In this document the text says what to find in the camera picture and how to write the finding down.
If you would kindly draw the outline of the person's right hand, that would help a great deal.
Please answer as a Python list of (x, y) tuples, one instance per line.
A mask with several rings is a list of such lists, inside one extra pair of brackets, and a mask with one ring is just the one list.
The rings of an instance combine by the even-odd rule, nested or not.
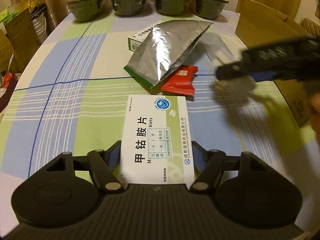
[(311, 109), (311, 126), (316, 133), (316, 139), (320, 144), (320, 94), (316, 93), (310, 96), (309, 99)]

